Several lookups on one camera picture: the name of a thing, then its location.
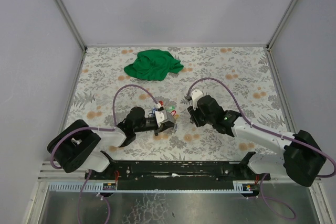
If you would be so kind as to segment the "blue key tag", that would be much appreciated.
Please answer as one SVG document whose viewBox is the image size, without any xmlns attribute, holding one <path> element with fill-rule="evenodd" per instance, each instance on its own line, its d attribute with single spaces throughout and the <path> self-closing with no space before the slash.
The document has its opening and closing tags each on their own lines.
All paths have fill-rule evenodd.
<svg viewBox="0 0 336 224">
<path fill-rule="evenodd" d="M 148 114 L 149 117 L 155 117 L 156 109 L 152 109 L 152 111 Z"/>
</svg>

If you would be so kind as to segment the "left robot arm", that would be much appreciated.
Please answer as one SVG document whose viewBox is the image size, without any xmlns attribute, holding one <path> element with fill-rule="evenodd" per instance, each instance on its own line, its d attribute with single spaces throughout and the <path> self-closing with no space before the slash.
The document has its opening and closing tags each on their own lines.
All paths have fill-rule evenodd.
<svg viewBox="0 0 336 224">
<path fill-rule="evenodd" d="M 111 129 L 89 127 L 84 120 L 76 120 L 48 144 L 50 164 L 66 173 L 79 168 L 101 173 L 112 163 L 105 151 L 107 147 L 126 147 L 135 141 L 138 132 L 152 131 L 158 135 L 173 127 L 175 118 L 163 107 L 147 118 L 141 107 L 134 107 Z"/>
</svg>

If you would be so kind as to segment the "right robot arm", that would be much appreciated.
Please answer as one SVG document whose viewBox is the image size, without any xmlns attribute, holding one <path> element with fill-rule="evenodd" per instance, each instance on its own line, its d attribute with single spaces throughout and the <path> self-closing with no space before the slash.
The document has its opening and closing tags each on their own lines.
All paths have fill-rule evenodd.
<svg viewBox="0 0 336 224">
<path fill-rule="evenodd" d="M 191 122 L 197 127 L 211 125 L 218 133 L 261 145 L 272 155 L 252 155 L 248 167 L 256 174 L 287 175 L 301 186 L 310 187 L 326 162 L 320 147 L 306 131 L 273 132 L 258 124 L 247 123 L 242 113 L 224 110 L 210 95 L 188 95 Z"/>
</svg>

